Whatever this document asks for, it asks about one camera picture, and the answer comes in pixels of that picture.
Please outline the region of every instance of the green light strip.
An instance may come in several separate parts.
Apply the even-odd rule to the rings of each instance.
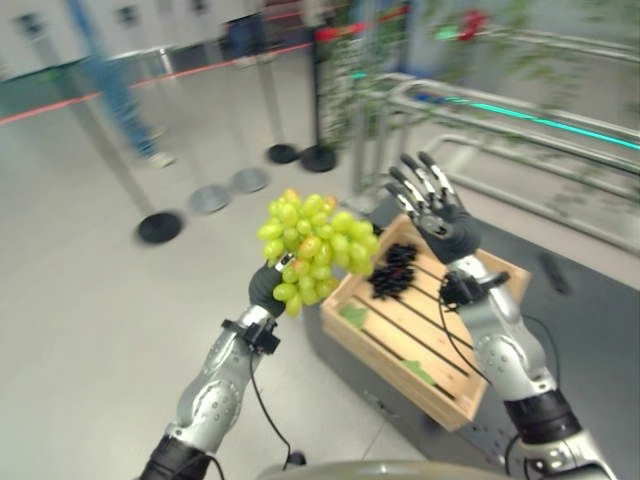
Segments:
[[[501,115],[507,115],[509,117],[522,118],[524,120],[531,120],[532,122],[535,122],[535,123],[541,123],[543,125],[559,128],[561,130],[577,133],[579,135],[584,135],[591,138],[597,138],[598,140],[604,140],[605,142],[616,143],[618,145],[622,145],[623,147],[633,148],[634,150],[640,150],[640,145],[638,145],[637,143],[627,142],[626,140],[621,140],[619,138],[611,137],[609,135],[603,135],[601,133],[592,132],[591,130],[586,130],[584,128],[572,127],[571,125],[566,125],[560,122],[554,122],[553,120],[547,120],[545,118],[535,117],[527,113],[517,112],[515,110],[509,110],[508,108],[498,107],[497,105],[490,105],[488,103],[471,103],[468,100],[465,100],[460,97],[446,97],[445,100],[449,102],[454,102],[454,103],[465,103],[473,108],[479,108],[481,110],[487,110],[489,112],[499,113]]]

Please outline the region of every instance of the grey round base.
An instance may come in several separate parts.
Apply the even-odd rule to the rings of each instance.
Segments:
[[[198,213],[213,213],[231,202],[231,194],[220,185],[199,188],[189,197],[189,205]]]
[[[269,184],[269,175],[260,168],[243,168],[233,176],[233,184],[242,193],[257,192]]]

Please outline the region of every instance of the white shoe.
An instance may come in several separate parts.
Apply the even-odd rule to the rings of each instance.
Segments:
[[[266,52],[258,55],[258,61],[260,63],[269,63],[273,62],[273,59],[276,58],[277,53],[275,52]]]
[[[255,57],[239,57],[231,60],[231,63],[238,68],[247,68],[256,64]]]
[[[176,157],[167,152],[158,152],[153,154],[147,160],[153,168],[164,168],[176,161]]]

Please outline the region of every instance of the table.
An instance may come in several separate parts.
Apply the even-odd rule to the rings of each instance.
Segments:
[[[387,199],[371,220],[384,227],[397,213]],[[559,293],[539,259],[551,252],[483,222],[480,230],[483,249],[531,272],[522,312],[550,330],[560,352],[561,388],[578,419],[591,430],[619,478],[640,478],[640,294],[552,254],[571,288],[569,294]],[[491,388],[475,421],[448,433],[328,337],[317,305],[305,308],[303,315],[315,352],[427,458],[503,471],[504,451],[515,429]],[[543,344],[553,371],[556,360],[548,336],[536,323],[526,323]],[[510,465],[515,475],[522,471],[521,459],[514,449]]]

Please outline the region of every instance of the grape bunch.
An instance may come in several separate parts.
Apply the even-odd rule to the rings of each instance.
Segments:
[[[269,266],[287,252],[296,257],[273,290],[273,297],[286,303],[292,317],[303,304],[328,297],[338,286],[333,264],[352,273],[373,273],[371,256],[379,248],[373,226],[349,212],[334,212],[336,203],[335,197],[318,194],[302,200],[295,190],[287,189],[269,203],[270,217],[258,230],[258,237],[266,242],[262,253]]]
[[[373,285],[372,298],[385,299],[387,296],[400,299],[413,282],[415,273],[411,262],[416,259],[418,249],[415,245],[394,243],[387,251],[387,264],[375,269],[367,280]]]

